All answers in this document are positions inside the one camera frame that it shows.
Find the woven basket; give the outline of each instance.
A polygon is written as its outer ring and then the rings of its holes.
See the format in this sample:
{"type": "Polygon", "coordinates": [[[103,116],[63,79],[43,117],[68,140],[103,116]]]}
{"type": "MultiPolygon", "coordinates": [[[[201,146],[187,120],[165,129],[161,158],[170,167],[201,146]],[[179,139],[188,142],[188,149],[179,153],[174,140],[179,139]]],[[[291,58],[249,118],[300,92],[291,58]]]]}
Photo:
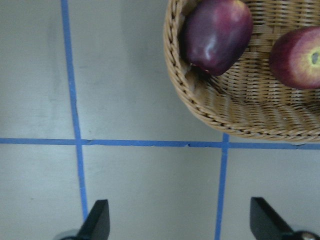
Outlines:
{"type": "Polygon", "coordinates": [[[164,22],[165,61],[180,99],[212,128],[243,138],[320,141],[320,89],[297,90],[269,70],[275,40],[303,26],[320,25],[320,0],[245,0],[253,33],[241,58],[223,75],[205,76],[184,62],[179,32],[200,0],[169,0],[164,22]]]}

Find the floor tile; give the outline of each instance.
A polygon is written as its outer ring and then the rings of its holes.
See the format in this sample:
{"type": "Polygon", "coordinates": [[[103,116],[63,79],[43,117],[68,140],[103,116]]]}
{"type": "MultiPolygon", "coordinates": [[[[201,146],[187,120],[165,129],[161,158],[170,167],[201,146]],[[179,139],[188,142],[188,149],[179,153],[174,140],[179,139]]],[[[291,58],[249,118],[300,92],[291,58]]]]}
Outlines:
{"type": "Polygon", "coordinates": [[[0,2],[0,138],[74,138],[60,1],[0,2]]]}
{"type": "Polygon", "coordinates": [[[74,146],[0,144],[0,239],[52,240],[83,223],[74,146]]]}
{"type": "Polygon", "coordinates": [[[221,239],[255,239],[251,197],[263,197],[295,231],[319,234],[319,172],[316,150],[230,149],[221,239]]]}
{"type": "Polygon", "coordinates": [[[82,138],[221,141],[169,79],[162,42],[167,3],[70,1],[82,138]]]}
{"type": "Polygon", "coordinates": [[[270,141],[270,140],[264,140],[264,139],[253,139],[248,137],[240,137],[240,136],[234,136],[230,135],[229,141],[231,143],[280,143],[280,141],[270,141]]]}
{"type": "Polygon", "coordinates": [[[221,151],[85,146],[88,205],[108,199],[110,239],[212,240],[221,151]]]}

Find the apple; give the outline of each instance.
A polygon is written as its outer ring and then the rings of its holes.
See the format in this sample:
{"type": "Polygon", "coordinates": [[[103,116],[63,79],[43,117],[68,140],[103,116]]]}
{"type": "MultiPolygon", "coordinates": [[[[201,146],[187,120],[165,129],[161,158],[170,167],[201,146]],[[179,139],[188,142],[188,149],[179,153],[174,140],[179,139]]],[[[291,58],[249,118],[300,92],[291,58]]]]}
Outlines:
{"type": "Polygon", "coordinates": [[[203,0],[186,16],[182,56],[213,76],[222,75],[244,53],[252,31],[252,15],[244,2],[203,0]]]}
{"type": "Polygon", "coordinates": [[[320,26],[308,26],[282,35],[273,45],[269,68],[285,86],[320,87],[320,26]]]}

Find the gray floor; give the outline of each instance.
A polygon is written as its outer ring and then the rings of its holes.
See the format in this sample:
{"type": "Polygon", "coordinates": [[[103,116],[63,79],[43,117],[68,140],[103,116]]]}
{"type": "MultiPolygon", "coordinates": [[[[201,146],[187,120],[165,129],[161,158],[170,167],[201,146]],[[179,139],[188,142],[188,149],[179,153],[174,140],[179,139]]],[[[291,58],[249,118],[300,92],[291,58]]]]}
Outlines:
{"type": "MultiPolygon", "coordinates": [[[[222,141],[169,80],[166,0],[68,7],[83,140],[222,141]]],[[[61,2],[0,0],[0,23],[0,239],[57,240],[84,220],[61,2]]],[[[110,240],[215,238],[221,148],[82,150],[87,207],[109,200],[110,240]]],[[[319,172],[319,150],[229,149],[220,239],[254,239],[252,196],[265,197],[295,230],[320,234],[319,172]]]]}

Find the apple stem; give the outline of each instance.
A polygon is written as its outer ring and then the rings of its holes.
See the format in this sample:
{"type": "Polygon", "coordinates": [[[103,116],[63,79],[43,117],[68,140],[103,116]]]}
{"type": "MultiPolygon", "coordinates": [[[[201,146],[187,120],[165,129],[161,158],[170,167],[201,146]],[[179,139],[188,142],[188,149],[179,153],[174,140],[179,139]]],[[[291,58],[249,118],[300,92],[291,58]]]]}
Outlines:
{"type": "Polygon", "coordinates": [[[319,53],[315,52],[314,54],[312,54],[312,64],[316,64],[319,58],[319,53]]]}

